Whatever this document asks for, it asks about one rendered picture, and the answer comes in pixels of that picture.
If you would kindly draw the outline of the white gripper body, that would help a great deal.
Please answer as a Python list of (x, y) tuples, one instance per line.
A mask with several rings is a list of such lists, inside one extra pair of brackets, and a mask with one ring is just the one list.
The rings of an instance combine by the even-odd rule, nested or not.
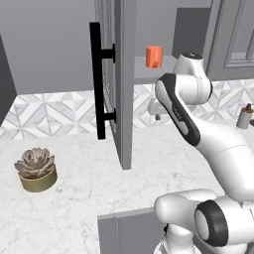
[(157, 98), (153, 97), (149, 102), (148, 112), (151, 115), (163, 115), (167, 113), (167, 110)]

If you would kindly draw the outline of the grey panelled cabinet door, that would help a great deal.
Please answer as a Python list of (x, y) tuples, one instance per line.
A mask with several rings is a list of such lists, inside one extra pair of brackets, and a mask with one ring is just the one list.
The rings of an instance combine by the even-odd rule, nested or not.
[(210, 80), (254, 78), (254, 0), (212, 0), (203, 49)]

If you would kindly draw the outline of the grey base cabinet door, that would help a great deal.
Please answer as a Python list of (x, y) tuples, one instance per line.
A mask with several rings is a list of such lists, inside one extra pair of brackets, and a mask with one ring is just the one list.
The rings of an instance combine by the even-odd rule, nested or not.
[(153, 254), (166, 226), (153, 207), (99, 215), (97, 225), (100, 254)]

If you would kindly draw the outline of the dark grey cabinet door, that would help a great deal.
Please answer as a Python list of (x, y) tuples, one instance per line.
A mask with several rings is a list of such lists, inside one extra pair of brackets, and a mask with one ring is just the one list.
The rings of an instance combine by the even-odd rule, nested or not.
[(9, 67), (2, 37), (0, 36), (0, 125), (11, 108), (17, 91)]

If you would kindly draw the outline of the orange glass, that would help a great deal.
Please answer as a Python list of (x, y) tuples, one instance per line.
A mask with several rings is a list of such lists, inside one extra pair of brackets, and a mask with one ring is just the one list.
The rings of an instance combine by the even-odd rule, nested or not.
[(164, 49), (160, 46), (149, 46), (146, 51), (146, 67), (160, 68), (163, 62)]

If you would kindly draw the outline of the grey bottle with brown pump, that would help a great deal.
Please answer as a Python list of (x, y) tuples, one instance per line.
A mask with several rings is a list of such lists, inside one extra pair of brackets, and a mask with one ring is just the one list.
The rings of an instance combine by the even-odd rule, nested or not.
[(252, 104), (247, 103), (246, 106), (241, 109), (236, 126), (240, 129), (247, 129), (253, 113)]

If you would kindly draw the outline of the succulent in olive pot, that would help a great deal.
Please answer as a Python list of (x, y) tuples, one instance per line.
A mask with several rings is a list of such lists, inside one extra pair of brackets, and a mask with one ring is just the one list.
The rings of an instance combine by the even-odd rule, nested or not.
[(28, 192), (41, 192), (51, 188), (58, 179), (55, 156), (45, 148), (33, 148), (23, 153), (14, 164), (23, 188)]

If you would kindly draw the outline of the grey wall cabinet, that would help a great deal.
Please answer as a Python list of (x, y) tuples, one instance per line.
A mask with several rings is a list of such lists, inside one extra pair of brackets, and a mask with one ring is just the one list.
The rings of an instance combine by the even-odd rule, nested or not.
[[(135, 82), (151, 83), (173, 68), (176, 22), (210, 9), (211, 0), (137, 0)], [(94, 0), (0, 0), (2, 37), (19, 94), (93, 88), (89, 23)], [(160, 68), (146, 67), (149, 46), (160, 46)]]

